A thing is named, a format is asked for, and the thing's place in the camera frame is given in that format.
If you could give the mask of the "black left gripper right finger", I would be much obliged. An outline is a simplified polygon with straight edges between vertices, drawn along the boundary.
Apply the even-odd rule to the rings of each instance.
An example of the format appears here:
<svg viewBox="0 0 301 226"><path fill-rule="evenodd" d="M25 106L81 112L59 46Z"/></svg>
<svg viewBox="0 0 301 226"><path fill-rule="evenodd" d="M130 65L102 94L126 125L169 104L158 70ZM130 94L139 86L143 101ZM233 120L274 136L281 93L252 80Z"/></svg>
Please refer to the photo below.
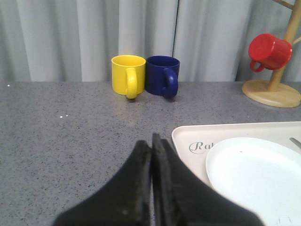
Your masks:
<svg viewBox="0 0 301 226"><path fill-rule="evenodd" d="M262 221L207 186L169 142L152 135L152 180L158 226L262 226Z"/></svg>

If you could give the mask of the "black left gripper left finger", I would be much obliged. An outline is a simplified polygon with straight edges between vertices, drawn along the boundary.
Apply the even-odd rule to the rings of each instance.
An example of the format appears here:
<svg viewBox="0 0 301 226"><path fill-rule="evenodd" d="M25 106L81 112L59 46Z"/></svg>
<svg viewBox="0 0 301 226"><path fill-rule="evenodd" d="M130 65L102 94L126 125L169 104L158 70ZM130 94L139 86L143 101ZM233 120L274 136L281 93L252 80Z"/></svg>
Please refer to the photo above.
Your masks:
<svg viewBox="0 0 301 226"><path fill-rule="evenodd" d="M100 190L60 214L55 226L150 225L151 148L137 141L127 161Z"/></svg>

